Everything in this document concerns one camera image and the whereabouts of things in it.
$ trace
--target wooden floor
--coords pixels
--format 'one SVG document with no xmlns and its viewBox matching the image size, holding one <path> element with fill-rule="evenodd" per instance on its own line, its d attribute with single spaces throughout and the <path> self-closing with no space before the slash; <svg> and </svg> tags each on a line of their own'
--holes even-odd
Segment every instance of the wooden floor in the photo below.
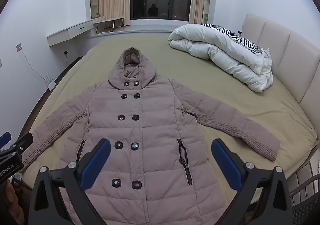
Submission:
<svg viewBox="0 0 320 225">
<path fill-rule="evenodd" d="M 78 57 L 77 59 L 75 59 L 73 61 L 73 63 L 71 63 L 55 80 L 56 85 L 58 85 L 58 83 L 61 81 L 61 79 L 66 75 L 66 73 L 82 58 Z M 33 125 L 33 122 L 35 121 L 36 117 L 38 116 L 40 110 L 42 109 L 44 103 L 47 101 L 47 99 L 49 98 L 50 94 L 52 93 L 52 91 L 50 91 L 49 89 L 46 90 L 46 92 L 42 95 L 41 99 L 38 101 L 38 103 L 36 104 L 36 106 L 34 107 L 34 109 L 32 110 L 32 112 L 30 113 L 26 123 L 24 124 L 19 138 L 23 137 L 25 134 L 27 134 L 30 129 L 31 126 Z"/>
</svg>

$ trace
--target coat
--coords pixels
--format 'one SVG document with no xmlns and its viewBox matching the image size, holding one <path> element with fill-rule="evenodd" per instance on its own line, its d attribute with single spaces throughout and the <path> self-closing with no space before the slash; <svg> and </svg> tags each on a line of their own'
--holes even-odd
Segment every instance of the coat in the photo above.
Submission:
<svg viewBox="0 0 320 225">
<path fill-rule="evenodd" d="M 24 169 L 71 127 L 61 168 L 79 161 L 101 138 L 111 142 L 109 159 L 86 191 L 107 224 L 212 225 L 226 203 L 197 123 L 276 159 L 280 141 L 265 128 L 219 100 L 157 75 L 140 51 L 129 48 L 108 81 L 63 103 L 32 133 Z M 81 224 L 63 197 L 74 223 Z"/>
</svg>

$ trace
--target screw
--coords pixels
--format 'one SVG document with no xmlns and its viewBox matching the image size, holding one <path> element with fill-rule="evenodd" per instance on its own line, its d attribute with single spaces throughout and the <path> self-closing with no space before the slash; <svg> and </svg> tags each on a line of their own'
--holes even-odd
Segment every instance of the screw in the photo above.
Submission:
<svg viewBox="0 0 320 225">
<path fill-rule="evenodd" d="M 282 168 L 281 168 L 280 166 L 277 166 L 277 167 L 276 167 L 276 171 L 277 171 L 277 172 L 282 172 L 283 170 L 282 170 Z"/>
<path fill-rule="evenodd" d="M 254 164 L 251 163 L 251 162 L 247 162 L 247 163 L 245 164 L 245 166 L 246 166 L 248 169 L 253 169 L 253 168 L 254 168 Z"/>
<path fill-rule="evenodd" d="M 47 167 L 43 166 L 40 168 L 40 172 L 45 172 L 45 171 L 47 171 Z"/>
<path fill-rule="evenodd" d="M 69 164 L 68 164 L 68 167 L 69 168 L 75 168 L 77 166 L 77 163 L 76 162 L 70 162 Z"/>
</svg>

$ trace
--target blue gripper pad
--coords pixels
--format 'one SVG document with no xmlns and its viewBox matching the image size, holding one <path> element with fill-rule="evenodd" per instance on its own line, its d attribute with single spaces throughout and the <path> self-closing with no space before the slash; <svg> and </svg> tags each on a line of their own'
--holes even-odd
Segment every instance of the blue gripper pad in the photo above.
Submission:
<svg viewBox="0 0 320 225">
<path fill-rule="evenodd" d="M 9 132 L 4 133 L 0 137 L 0 149 L 3 148 L 11 140 L 11 134 Z"/>
<path fill-rule="evenodd" d="M 79 161 L 79 169 L 82 169 L 82 164 L 85 164 L 80 171 L 80 187 L 82 190 L 90 189 L 99 173 L 101 172 L 104 164 L 106 163 L 111 153 L 111 144 L 108 139 L 101 139 L 95 148 Z"/>
<path fill-rule="evenodd" d="M 245 179 L 244 162 L 237 154 L 232 153 L 220 138 L 212 141 L 211 153 L 230 188 L 240 191 Z"/>
</svg>

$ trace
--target hood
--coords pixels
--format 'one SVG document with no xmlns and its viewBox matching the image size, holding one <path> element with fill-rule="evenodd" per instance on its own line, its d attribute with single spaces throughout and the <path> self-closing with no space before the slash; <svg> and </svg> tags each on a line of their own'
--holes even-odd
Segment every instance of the hood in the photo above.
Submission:
<svg viewBox="0 0 320 225">
<path fill-rule="evenodd" d="M 108 81 L 119 90 L 140 90 L 147 86 L 155 75 L 156 70 L 152 63 L 138 49 L 130 47 L 121 54 L 109 73 Z"/>
</svg>

